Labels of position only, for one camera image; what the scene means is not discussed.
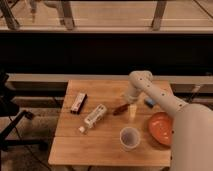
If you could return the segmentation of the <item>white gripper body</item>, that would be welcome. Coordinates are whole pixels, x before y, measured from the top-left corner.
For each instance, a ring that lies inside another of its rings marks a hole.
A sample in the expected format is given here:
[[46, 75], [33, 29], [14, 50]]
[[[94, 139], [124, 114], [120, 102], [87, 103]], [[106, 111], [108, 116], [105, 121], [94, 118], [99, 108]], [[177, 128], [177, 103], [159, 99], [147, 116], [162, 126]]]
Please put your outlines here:
[[133, 104], [138, 100], [138, 91], [134, 87], [129, 87], [124, 93], [124, 100], [127, 104]]

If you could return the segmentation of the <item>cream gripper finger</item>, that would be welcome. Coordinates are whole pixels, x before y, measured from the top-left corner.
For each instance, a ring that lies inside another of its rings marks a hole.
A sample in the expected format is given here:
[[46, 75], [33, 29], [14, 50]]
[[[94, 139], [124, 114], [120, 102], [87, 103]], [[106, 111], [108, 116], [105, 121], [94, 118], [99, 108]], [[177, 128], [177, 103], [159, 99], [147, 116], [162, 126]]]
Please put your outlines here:
[[130, 112], [130, 119], [134, 119], [137, 111], [137, 105], [131, 104], [129, 106], [129, 112]]

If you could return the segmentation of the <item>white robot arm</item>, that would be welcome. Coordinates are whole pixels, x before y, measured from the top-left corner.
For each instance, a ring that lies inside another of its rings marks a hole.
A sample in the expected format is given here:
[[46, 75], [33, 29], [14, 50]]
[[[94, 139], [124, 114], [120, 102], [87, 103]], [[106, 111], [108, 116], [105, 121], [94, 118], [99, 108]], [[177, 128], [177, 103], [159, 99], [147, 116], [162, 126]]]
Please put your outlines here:
[[150, 71], [132, 71], [124, 98], [133, 104], [144, 92], [173, 118], [170, 171], [213, 171], [213, 110], [187, 103], [152, 80]]

